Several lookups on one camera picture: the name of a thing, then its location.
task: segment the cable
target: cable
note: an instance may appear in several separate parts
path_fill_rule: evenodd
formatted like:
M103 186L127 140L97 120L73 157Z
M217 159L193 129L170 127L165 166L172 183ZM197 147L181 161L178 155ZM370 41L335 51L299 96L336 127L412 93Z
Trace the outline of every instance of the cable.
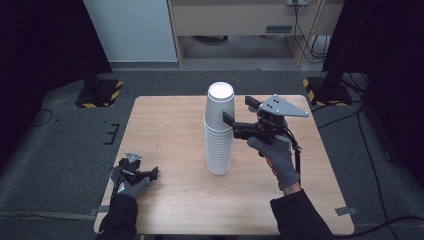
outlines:
M374 160L372 159L371 152L370 152L370 149L368 147L368 143L367 143L367 140L365 138L364 131L362 129L361 121L360 121L360 118L359 118L359 111L357 112L356 119L358 121L359 131L361 132L361 137L362 137L362 140L364 141L365 149L367 150L367 154L368 154L368 159L370 160L372 171L374 173L375 182L377 184L378 196L380 198L381 207L383 208L384 219L386 220L386 222L389 222L389 218L387 216L387 211L386 211L386 205L384 204L384 200L383 200L383 194L381 193L380 181L378 179L377 170L375 169L375 165L374 165ZM396 233L392 229L391 224L388 224L388 227L389 227L390 232L395 237L395 239L399 239L399 237L396 235Z
M353 101L350 101L350 102L354 103L354 102L362 102L362 101L361 101L361 100L353 100ZM343 102L343 101L333 102L333 104L338 104L338 103L345 103L345 102ZM334 106L334 105L324 105L324 106L320 106L320 107L318 107L318 108L315 108L315 109L314 109L314 110L312 110L311 112L316 112L316 111L318 111L318 110L321 110L321 109L323 109L323 108L325 108L325 107L330 107L330 106Z
M353 113L351 113L351 114L349 114L349 115L347 115L347 116L345 116L345 117L342 117L342 118L339 118L339 119L336 119L336 120L333 120L333 121L331 121L331 122L328 122L328 123L326 123L326 124L323 124L323 125L321 125L321 126L319 126L318 127L318 130L321 130L321 129L323 129L323 128L325 128L325 127L327 127L327 126L329 126L329 125L331 125L331 124L334 124L334 123L336 123L336 122L339 122L339 121L342 121L342 120L345 120L345 119L348 119L348 118L350 118L350 117L352 117L352 116L354 116L355 114L357 114L363 107L364 107L365 105L364 104L362 104L362 106L359 108L359 109L357 109L355 112L353 112Z
M421 218L421 217L415 217L415 216L399 217L399 218L395 218L393 220L387 221L385 223L382 223L382 224L380 224L380 225L378 225L376 227L373 227L371 229L365 230L363 232L351 234L349 236L336 236L336 238L337 239L347 239L347 238L360 237L360 236L363 236L363 235L366 235L366 234L375 232L375 231L379 230L380 228L383 228L383 227L385 227L385 226L387 226L389 224L393 224L393 223L401 222L401 221L406 221L406 220L418 220L418 221L423 221L424 222L424 218Z
M370 152L370 149L369 149L369 147L368 147L368 143L367 143L367 141L366 141L365 134L364 134L364 131L363 131L363 128L362 128L362 125L361 125L360 118L359 118L359 116L360 116L360 112L361 112L361 109L362 109L364 106L365 106L365 105L363 104L363 105L362 105L362 106L361 106L358 110L356 110L353 114L350 114L350 115L348 115L348 116L346 116L346 117L343 117L343 118L340 118L340 119L337 119L337 120L333 120L333 121L331 121L331 122L329 122L329 123L327 123L327 124L324 124L324 125L323 125L323 126L321 126L321 127L318 127L318 129L322 129L322 128L324 128L324 127L328 126L328 125L331 125L331 124L333 124L333 123L335 123L335 122L338 122L338 121L341 121L341 120L344 120L344 119L347 119L347 118L349 118L349 117L351 117L351 116L353 116L353 115L355 115L355 114L356 114L356 116L357 116L357 122L358 122L358 127L359 127L359 130L360 130L361 137L362 137L362 140L363 140L363 142L364 142L364 145L365 145L365 148L366 148L366 151L367 151L367 155L368 155L368 159L370 160L371 167L372 167L373 174L374 174L374 178L375 178L375 181L376 181L377 190L378 190L378 195L379 195L379 200L380 200L380 202L381 202L381 206L382 206L382 210L383 210L383 214L384 214L385 222L384 222L384 223L382 223L382 224L380 224L380 225L378 225L378 226L376 226L376 227L373 227L373 228L371 228L371 229L365 230L365 231L360 232L360 233L352 234L352 235L349 235L349 236L337 236L336 238L337 238L337 239L347 239L347 238L359 237L359 236L363 236L363 235L369 234L369 233L371 233L371 232L377 231L377 230L379 230L379 229L381 229L381 228L383 228L383 227L385 227L385 226L388 226L388 228L389 228L390 232L392 233L393 237L394 237L395 239L397 239L397 240L398 240L398 239L399 239L399 237L398 237L398 236L397 236L397 234L394 232L394 230L393 230L393 228L392 228L392 226L391 226L393 223L400 222L400 221L406 221L406 220L419 220L419 221L423 221L423 222L424 222L424 218L422 218L422 217L417 217L417 216L403 216L403 217L398 217L398 218L395 218L395 219L392 219L392 220L389 220L389 219L388 219L387 211L386 211L386 206L385 206L385 204L384 204L383 195L382 195L382 192L381 192L380 181L379 181L379 179L378 179L378 175L377 175L377 171L376 171L376 168L375 168L375 165L374 165L374 161L373 161L373 158L372 158L372 156L371 156L371 152ZM326 107L326 106L322 106L322 107L320 107L320 108L317 108L317 109L315 109L314 111L319 110L319 109L322 109L322 108L324 108L324 107Z
M305 41L305 43L306 43L306 44L305 44L306 48L307 48L307 49L308 49L308 51L311 53L311 55L312 55L313 57L315 57L315 56L312 54L311 49L309 48L308 41L306 40L305 35L303 34L302 29L301 29L301 28L300 28L300 26L299 26L299 22L298 22L298 14L299 14L299 9L298 9L298 7L299 7L299 4L298 4L297 0L293 0L293 3L294 3L294 13L295 13L294 40L295 40L296 44L299 46L300 50L302 51L302 54L303 54L303 56L305 57L306 61L308 61L309 63L312 63L312 64L322 63L322 62L323 62L322 60L321 60L321 61L319 61L319 62L312 62L311 60L309 60L308 56L307 56L307 55L306 55L306 53L305 53L305 50L304 50L304 49L300 46L300 43L297 41L297 37L296 37L296 35L297 35L297 28L299 28L300 34L301 34L301 36L302 36L303 40L304 40L304 41Z
M331 17L326 23L324 23L323 25L321 25L319 28L314 29L314 31L312 32L316 32L318 30L323 29L325 26L327 26L328 24L330 24L336 17L338 17L337 14L334 14L333 17Z
M50 120L52 120L52 118L53 118L53 112L51 110L42 108L42 109L40 109L40 112L41 111L47 111L47 112L49 112L50 113L49 119L47 119L47 121L45 121L43 123L31 125L30 127L40 127L40 126L43 126L44 124L47 124L48 122L50 122Z

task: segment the gray glove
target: gray glove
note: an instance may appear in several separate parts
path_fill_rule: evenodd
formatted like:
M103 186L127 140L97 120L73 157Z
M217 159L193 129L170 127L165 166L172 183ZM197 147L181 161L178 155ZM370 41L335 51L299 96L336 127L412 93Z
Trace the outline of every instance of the gray glove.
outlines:
M113 168L110 178L116 186L116 192L114 194L122 194L131 197L134 200L137 200L137 197L140 192L145 189L150 183L150 178L145 177L139 183L133 186L122 175L121 169L116 167Z
M280 190L299 181L300 176L294 170L289 143L278 140L268 145L255 137L250 137L247 139L247 145L263 154L277 177Z

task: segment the white wall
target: white wall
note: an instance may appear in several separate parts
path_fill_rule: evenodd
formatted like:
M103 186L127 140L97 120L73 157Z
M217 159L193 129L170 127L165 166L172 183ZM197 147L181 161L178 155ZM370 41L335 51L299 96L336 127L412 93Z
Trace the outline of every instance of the white wall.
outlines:
M109 62L177 62L166 0L84 0Z

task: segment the wooden table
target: wooden table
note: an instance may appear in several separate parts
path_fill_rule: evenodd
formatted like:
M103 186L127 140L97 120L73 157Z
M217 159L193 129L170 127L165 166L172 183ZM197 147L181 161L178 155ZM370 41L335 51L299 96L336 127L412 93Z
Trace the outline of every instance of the wooden table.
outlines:
M265 101L269 96L254 98ZM310 111L303 96L282 96ZM236 120L256 122L256 115L235 97ZM136 99L115 166L126 152L139 153L141 171L159 167L159 178L138 198L140 234L277 235L269 201L282 196L263 158L246 141L235 139L231 170L223 176L206 167L203 116L206 96L143 96ZM313 116L286 117L303 148L301 179L317 211L334 234L351 234L350 215L338 216L343 196ZM109 181L102 205L109 205ZM106 213L99 213L97 232Z

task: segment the black and yellow tape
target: black and yellow tape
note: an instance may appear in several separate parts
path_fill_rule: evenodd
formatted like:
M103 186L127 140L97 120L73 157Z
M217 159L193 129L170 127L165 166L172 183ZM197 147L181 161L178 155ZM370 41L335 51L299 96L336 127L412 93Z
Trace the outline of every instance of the black and yellow tape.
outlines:
M108 100L107 102L101 102L101 103L85 102L85 103L76 104L75 107L77 108L111 107L115 103L116 98L118 97L123 84L124 84L124 81L118 81L116 83L115 89L110 96L110 100Z
M306 93L308 94L309 101L312 106L348 106L349 103L347 101L319 101L315 98L314 91L309 84L308 79L303 79L303 86L306 89Z

